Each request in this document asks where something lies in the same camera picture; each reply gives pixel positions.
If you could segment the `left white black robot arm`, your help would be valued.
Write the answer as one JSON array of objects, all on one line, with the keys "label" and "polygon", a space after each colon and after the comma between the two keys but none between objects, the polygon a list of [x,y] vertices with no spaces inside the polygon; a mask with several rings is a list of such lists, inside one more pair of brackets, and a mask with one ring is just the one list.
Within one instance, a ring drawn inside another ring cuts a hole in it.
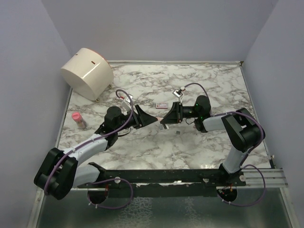
[{"label": "left white black robot arm", "polygon": [[99,152],[112,147],[118,140],[118,132],[148,126],[158,119],[143,111],[139,105],[131,108],[126,115],[121,108],[107,109],[104,122],[87,140],[64,150],[52,148],[44,158],[34,184],[43,189],[46,195],[57,200],[63,199],[71,190],[78,166]]}]

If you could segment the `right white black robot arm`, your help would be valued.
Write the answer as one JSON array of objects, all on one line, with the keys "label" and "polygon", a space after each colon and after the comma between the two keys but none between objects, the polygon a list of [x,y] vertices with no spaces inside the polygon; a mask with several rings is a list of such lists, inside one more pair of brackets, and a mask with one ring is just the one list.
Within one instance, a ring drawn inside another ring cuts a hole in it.
[{"label": "right white black robot arm", "polygon": [[194,119],[195,128],[201,133],[225,130],[232,144],[226,159],[219,166],[218,180],[228,186],[235,181],[248,155],[265,138],[261,125],[245,108],[234,112],[211,115],[211,104],[205,95],[197,97],[194,106],[174,102],[161,124],[179,124],[183,119]]}]

